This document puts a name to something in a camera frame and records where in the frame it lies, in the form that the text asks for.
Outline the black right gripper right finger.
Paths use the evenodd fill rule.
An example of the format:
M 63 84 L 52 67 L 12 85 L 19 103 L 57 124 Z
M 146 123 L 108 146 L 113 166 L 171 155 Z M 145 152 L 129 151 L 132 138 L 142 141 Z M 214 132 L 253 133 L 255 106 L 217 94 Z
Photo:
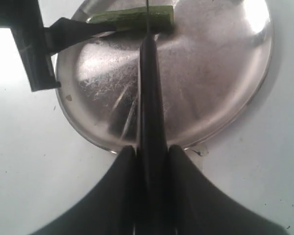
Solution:
M 280 225 L 242 206 L 212 184 L 178 145 L 169 148 L 179 235 L 285 235 Z

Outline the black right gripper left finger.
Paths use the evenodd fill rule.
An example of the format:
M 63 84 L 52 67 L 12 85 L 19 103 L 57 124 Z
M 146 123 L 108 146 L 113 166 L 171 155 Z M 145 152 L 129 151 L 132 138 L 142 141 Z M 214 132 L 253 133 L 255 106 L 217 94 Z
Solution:
M 131 235 L 134 233 L 135 150 L 125 146 L 76 205 L 35 231 L 36 235 Z

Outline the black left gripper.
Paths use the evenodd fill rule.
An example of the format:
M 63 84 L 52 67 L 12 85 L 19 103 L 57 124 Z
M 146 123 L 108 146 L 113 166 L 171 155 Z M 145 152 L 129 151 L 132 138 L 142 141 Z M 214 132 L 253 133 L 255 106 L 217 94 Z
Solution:
M 0 0 L 0 28 L 9 28 L 33 92 L 60 88 L 51 55 L 106 32 L 109 23 L 86 23 L 60 18 L 44 28 L 37 0 Z

